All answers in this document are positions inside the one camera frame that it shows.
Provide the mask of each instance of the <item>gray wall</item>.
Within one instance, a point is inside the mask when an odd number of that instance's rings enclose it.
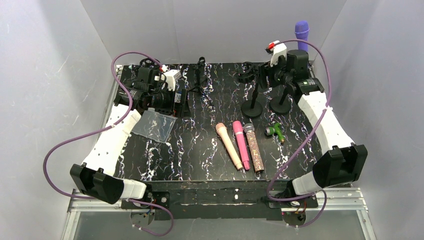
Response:
[[[112,57],[149,53],[164,63],[269,61],[267,45],[295,38],[297,21],[309,40],[324,42],[346,0],[81,0]],[[125,62],[140,61],[137,56]]]
[[[99,128],[112,86],[111,58],[79,1],[0,3],[0,233],[59,239],[69,198],[50,188],[42,162],[55,144]],[[49,160],[64,191],[94,138]]]
[[[378,239],[424,238],[423,16],[423,1],[348,0],[322,46],[331,106],[368,149],[358,185]]]

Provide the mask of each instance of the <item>black table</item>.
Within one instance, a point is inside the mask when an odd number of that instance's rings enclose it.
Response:
[[[182,88],[190,89],[194,85],[193,66],[171,66],[180,69],[183,76],[177,82],[177,91]],[[254,83],[237,82],[235,74],[240,66],[238,63],[206,64],[204,77],[208,81],[204,84],[204,91],[211,98],[213,106],[204,96],[190,92],[188,102],[192,117],[176,120],[167,143],[132,134],[117,163],[115,177],[141,181],[270,180],[301,145],[312,127],[292,100],[292,109],[288,115],[279,116],[270,111],[269,101],[281,96],[282,86],[260,90],[257,100],[264,107],[261,117],[250,120],[242,116],[240,106],[245,100],[251,99]],[[124,83],[131,77],[128,77],[126,71],[128,68],[125,67],[121,77]],[[252,161],[249,171],[237,171],[216,133],[215,125],[224,123],[237,149],[232,127],[232,123],[237,120],[243,125],[252,123],[255,127],[265,166],[262,173],[253,171]],[[265,128],[276,122],[281,123],[286,138],[283,145],[279,143],[277,136],[265,136]],[[293,179],[310,172],[321,155],[318,139],[314,136],[279,178]]]

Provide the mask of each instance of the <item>green toy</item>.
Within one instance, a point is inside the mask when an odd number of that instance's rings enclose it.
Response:
[[[267,136],[272,136],[273,134],[277,134],[278,135],[278,140],[283,144],[286,139],[284,138],[283,134],[281,133],[281,129],[280,129],[281,124],[279,122],[277,122],[276,124],[274,124],[274,126],[269,126],[265,129],[265,134]]]

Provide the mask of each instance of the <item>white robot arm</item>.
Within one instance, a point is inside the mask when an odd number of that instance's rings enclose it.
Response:
[[[176,80],[181,77],[181,73],[178,70],[168,70],[164,65],[162,68],[165,68],[167,72],[162,75],[161,79],[166,81],[167,90],[174,92]],[[155,76],[154,80],[158,81],[159,76]],[[114,204],[119,199],[143,198],[148,188],[145,183],[113,177],[122,149],[134,126],[141,118],[141,114],[135,105],[127,106],[115,103],[112,106],[106,127],[112,126],[125,114],[129,107],[133,110],[122,122],[100,135],[97,143],[81,165],[74,164],[72,166],[70,175],[81,193],[109,204]]]
[[[326,107],[324,88],[310,73],[308,53],[297,49],[287,51],[286,46],[278,41],[270,43],[266,51],[272,57],[269,64],[261,66],[259,74],[265,73],[271,86],[285,86],[282,98],[270,101],[271,110],[278,114],[288,113],[291,105],[285,99],[291,95],[310,124],[315,126],[326,109],[315,132],[322,157],[314,164],[311,172],[287,183],[285,198],[357,181],[368,155],[367,149],[364,145],[354,143],[337,121],[333,109]]]

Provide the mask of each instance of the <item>pink microphone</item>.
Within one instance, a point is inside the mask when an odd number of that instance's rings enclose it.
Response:
[[[243,127],[240,121],[235,121],[232,123],[232,129],[235,133],[235,138],[237,139],[238,149],[240,150],[241,161],[243,162],[244,169],[249,170],[251,167],[249,165],[249,155],[246,148],[245,135],[243,134]]]

